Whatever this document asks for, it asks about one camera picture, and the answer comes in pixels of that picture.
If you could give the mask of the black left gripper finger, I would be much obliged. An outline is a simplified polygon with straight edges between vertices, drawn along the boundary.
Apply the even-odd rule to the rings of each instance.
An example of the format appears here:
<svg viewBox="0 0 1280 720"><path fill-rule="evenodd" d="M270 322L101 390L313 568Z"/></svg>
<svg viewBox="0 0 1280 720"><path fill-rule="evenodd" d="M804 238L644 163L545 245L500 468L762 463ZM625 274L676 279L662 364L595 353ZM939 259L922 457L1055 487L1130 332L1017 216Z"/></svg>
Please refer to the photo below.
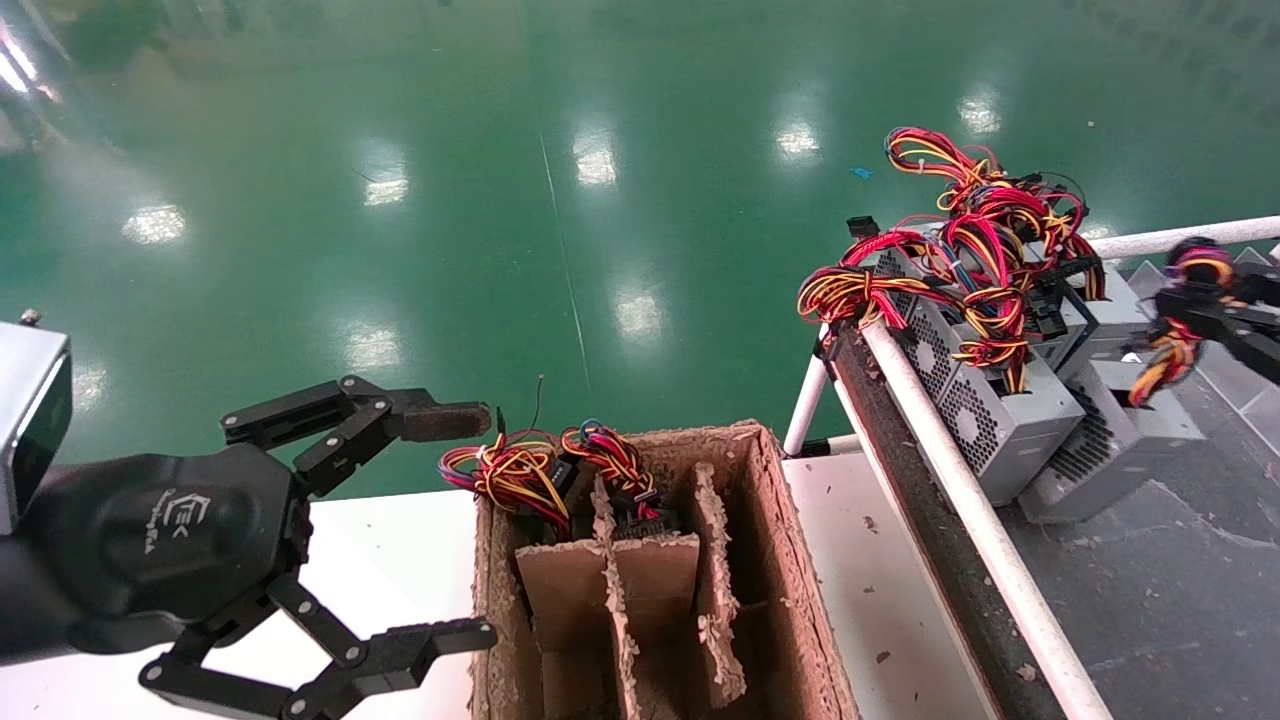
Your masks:
<svg viewBox="0 0 1280 720"><path fill-rule="evenodd" d="M211 650L250 620L282 611L330 662L297 689L204 666ZM365 700L419 688L442 656L490 650L497 630L485 618L396 626L360 639L293 574L202 626L188 626L148 664L140 684L182 708L230 719L343 719Z"/></svg>
<svg viewBox="0 0 1280 720"><path fill-rule="evenodd" d="M236 410L221 420L228 445L264 451L316 437L294 459L294 475L324 497L394 441L431 443L488 433L493 414L479 401L442 404L424 388L384 389L358 375Z"/></svg>

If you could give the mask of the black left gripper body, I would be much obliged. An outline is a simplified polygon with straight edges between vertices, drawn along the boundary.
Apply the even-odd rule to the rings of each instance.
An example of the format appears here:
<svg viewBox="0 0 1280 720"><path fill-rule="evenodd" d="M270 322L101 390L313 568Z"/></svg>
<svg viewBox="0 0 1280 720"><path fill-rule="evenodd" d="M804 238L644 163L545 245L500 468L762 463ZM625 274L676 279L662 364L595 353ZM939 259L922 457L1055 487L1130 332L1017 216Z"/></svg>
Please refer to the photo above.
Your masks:
<svg viewBox="0 0 1280 720"><path fill-rule="evenodd" d="M251 445L51 468L29 505L29 652L133 653L188 629L236 643L310 536L292 470Z"/></svg>

